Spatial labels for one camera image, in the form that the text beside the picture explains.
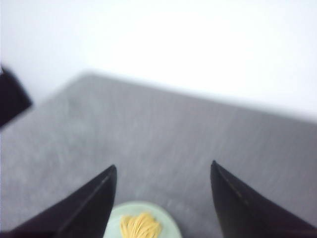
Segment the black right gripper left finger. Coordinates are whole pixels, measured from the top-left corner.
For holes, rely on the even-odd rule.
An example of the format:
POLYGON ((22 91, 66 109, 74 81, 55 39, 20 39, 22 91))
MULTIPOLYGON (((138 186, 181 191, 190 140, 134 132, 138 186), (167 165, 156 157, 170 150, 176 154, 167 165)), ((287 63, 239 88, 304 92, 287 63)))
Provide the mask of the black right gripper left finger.
POLYGON ((101 238, 114 205, 117 170, 108 167, 65 199, 2 238, 101 238))

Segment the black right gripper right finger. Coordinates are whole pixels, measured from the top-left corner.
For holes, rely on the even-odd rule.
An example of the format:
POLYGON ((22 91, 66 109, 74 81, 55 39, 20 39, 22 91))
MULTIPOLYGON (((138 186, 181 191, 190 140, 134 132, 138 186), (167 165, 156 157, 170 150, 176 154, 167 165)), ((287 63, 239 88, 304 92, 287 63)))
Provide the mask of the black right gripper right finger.
POLYGON ((265 198, 216 161, 212 198, 225 238, 315 238, 317 229, 265 198))

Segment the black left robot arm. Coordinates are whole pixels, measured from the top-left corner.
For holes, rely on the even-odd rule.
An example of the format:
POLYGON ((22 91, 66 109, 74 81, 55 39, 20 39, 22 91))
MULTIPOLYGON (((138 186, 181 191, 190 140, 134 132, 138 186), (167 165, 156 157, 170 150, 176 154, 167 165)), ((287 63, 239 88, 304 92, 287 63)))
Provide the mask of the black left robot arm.
POLYGON ((33 105, 18 78, 4 66, 0 66, 0 127, 33 105))

